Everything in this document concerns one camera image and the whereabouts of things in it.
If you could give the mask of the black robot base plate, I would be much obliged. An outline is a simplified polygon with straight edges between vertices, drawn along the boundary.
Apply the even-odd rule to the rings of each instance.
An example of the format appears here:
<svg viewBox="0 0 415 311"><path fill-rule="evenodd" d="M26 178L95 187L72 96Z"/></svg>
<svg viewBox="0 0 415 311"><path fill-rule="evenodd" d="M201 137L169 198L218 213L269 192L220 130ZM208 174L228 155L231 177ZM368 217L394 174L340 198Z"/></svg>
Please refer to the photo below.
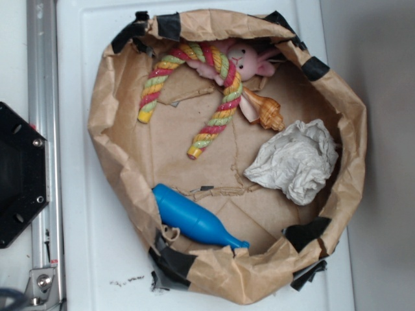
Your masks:
<svg viewBox="0 0 415 311"><path fill-rule="evenodd" d="M1 103L1 248L9 247L48 204L47 141Z"/></svg>

